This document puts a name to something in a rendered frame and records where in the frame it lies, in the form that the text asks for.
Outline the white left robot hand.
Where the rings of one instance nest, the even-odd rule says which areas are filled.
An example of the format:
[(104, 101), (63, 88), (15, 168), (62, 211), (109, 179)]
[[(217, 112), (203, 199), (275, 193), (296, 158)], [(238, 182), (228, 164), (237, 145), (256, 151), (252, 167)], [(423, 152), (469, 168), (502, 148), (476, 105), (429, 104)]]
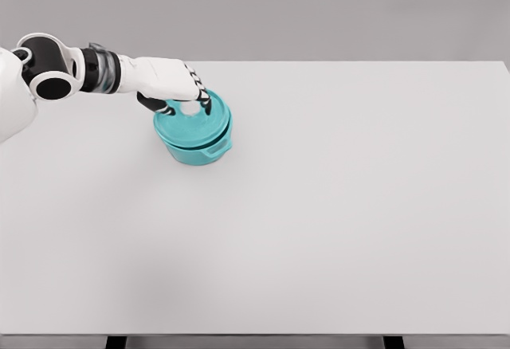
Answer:
[(168, 104), (196, 101), (207, 116), (212, 112), (212, 100), (194, 69), (179, 59), (138, 57), (131, 61), (134, 69), (136, 99), (148, 110), (164, 116), (175, 116)]

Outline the teal pot lid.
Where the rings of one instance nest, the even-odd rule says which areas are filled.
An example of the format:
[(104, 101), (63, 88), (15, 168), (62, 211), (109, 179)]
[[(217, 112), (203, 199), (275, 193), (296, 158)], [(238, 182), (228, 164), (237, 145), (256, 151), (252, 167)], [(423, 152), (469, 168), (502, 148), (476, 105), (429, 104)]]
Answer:
[(201, 105), (193, 115), (183, 113), (182, 102), (175, 100), (167, 101), (175, 110), (174, 115), (154, 114), (155, 131), (164, 143), (184, 150), (199, 149), (211, 145), (226, 132), (230, 123), (230, 109), (215, 92), (209, 89), (206, 92), (211, 103), (209, 115)]

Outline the teal pot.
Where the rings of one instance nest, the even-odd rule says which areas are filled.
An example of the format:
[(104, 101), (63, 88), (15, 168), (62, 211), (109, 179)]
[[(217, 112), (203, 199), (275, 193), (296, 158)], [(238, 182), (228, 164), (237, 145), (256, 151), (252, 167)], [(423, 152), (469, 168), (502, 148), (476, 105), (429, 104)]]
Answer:
[(221, 135), (219, 139), (214, 141), (211, 145), (205, 146), (204, 148), (184, 150), (181, 148), (171, 146), (164, 142), (163, 143), (167, 147), (167, 150), (177, 161), (191, 166), (202, 166), (216, 162), (228, 150), (232, 148), (233, 144), (231, 139), (231, 131), (232, 131), (232, 116), (230, 117), (230, 122), (227, 126), (226, 132), (223, 135)]

